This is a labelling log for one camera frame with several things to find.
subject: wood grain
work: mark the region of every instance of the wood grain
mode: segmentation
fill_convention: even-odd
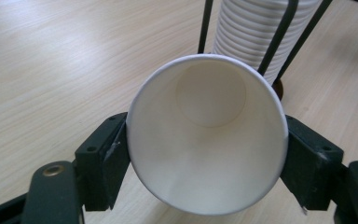
[[[27,191],[32,173],[71,161],[107,117],[127,111],[161,65],[197,52],[204,1],[0,1],[0,203]],[[208,34],[211,49],[219,1]],[[358,4],[333,1],[282,78],[282,105],[358,160]],[[160,202],[132,168],[115,208],[87,223],[333,223],[305,216],[278,181],[246,211],[190,215]]]

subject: black metal rod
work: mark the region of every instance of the black metal rod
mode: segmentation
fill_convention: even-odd
[[[212,5],[213,5],[213,0],[205,0],[205,8],[202,17],[202,26],[201,26],[198,54],[202,54],[205,50],[206,35],[208,34],[208,26],[209,26],[209,20],[211,18]]]
[[[289,56],[287,57],[286,61],[284,62],[280,72],[277,75],[277,78],[274,82],[277,82],[281,77],[283,76],[283,73],[286,71],[287,67],[289,67],[292,60],[296,57],[298,51],[301,49],[305,41],[307,40],[308,36],[312,32],[313,28],[315,28],[316,24],[321,19],[322,15],[325,13],[327,8],[330,6],[330,3],[333,0],[323,0],[322,3],[319,5],[318,9],[316,10],[315,14],[312,16],[312,19],[310,19],[310,23],[308,23],[307,27],[305,28],[304,32],[300,36],[300,38],[297,40],[295,46],[290,51]]]
[[[257,72],[264,76],[267,69],[269,68],[269,64],[272,61],[272,58],[275,55],[278,47],[280,46],[284,35],[286,34],[287,29],[289,28],[290,23],[293,20],[293,17],[296,14],[298,6],[298,0],[289,0],[287,5],[287,9],[283,14],[282,20],[278,25],[277,31],[275,35],[272,37],[271,43],[269,43],[266,54],[264,55],[263,60],[261,61],[260,66],[258,67]]]

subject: wooden table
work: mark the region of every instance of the wooden table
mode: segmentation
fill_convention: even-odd
[[[197,51],[204,2],[0,1],[0,203],[27,191],[33,172],[72,161],[107,117],[127,111],[145,79]],[[219,2],[213,7],[211,49]],[[285,113],[358,160],[358,4],[336,0],[282,78]],[[333,223],[304,215],[281,180],[237,214],[203,217],[160,202],[130,166],[113,211],[87,223]]]

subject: stack of paper cups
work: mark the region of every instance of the stack of paper cups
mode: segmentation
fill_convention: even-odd
[[[272,85],[320,0],[299,0],[296,14],[264,79]],[[288,0],[223,0],[213,42],[214,54],[227,55],[258,69],[277,31]]]

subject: table surface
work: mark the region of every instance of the table surface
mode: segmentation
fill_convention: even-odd
[[[145,79],[197,51],[204,1],[0,1],[0,203],[27,191],[33,172],[72,161],[111,115],[127,111]],[[211,50],[219,1],[213,6]],[[333,1],[282,78],[291,115],[358,160],[358,4]],[[279,180],[249,209],[191,215],[160,202],[130,166],[112,211],[87,223],[333,223],[302,212]]]

